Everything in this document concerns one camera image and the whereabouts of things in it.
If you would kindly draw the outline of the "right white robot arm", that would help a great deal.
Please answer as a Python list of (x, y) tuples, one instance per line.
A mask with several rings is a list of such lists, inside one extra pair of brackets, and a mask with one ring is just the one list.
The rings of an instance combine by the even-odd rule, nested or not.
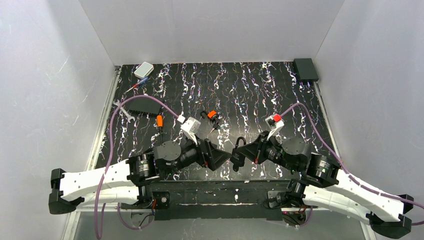
[(299, 137), (278, 142), (264, 131), (255, 141), (233, 149), (233, 169), (243, 166), (245, 159), (255, 164), (271, 161), (300, 175), (290, 180), (284, 192), (270, 197), (268, 208), (325, 208), (368, 224), (375, 233), (391, 239), (400, 239), (412, 230), (412, 220), (406, 217), (413, 208), (410, 195), (390, 195), (367, 186), (345, 173), (336, 160), (314, 153)]

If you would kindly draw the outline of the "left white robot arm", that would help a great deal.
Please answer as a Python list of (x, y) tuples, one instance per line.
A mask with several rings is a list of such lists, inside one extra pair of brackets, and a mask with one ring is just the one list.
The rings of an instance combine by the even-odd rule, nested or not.
[(150, 207), (159, 197), (152, 193), (150, 183), (165, 180), (194, 163), (215, 171), (230, 157), (206, 138), (187, 140), (183, 145), (166, 141), (108, 168), (82, 172), (56, 168), (50, 176), (48, 209), (52, 215), (62, 215), (91, 204)]

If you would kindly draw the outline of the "orange black padlock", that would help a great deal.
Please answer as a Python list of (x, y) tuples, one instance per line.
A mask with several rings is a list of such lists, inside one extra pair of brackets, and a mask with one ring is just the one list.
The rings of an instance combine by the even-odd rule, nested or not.
[(210, 112), (206, 112), (205, 110), (201, 111), (200, 116), (205, 119), (208, 118), (210, 121), (216, 121), (219, 118), (219, 115), (216, 111), (212, 110)]

